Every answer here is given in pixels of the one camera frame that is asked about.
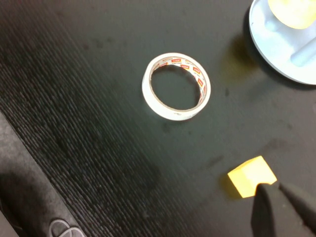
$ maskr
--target dark textured surface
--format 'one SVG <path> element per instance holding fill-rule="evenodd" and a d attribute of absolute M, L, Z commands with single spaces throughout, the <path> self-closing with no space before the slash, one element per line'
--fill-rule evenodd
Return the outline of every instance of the dark textured surface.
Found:
<path fill-rule="evenodd" d="M 221 177 L 256 155 L 316 196 L 315 91 L 248 58 L 249 5 L 1 2 L 0 110 L 89 236 L 251 236 L 252 199 L 230 199 Z M 211 78 L 186 122 L 141 94 L 147 64 L 171 51 Z"/>

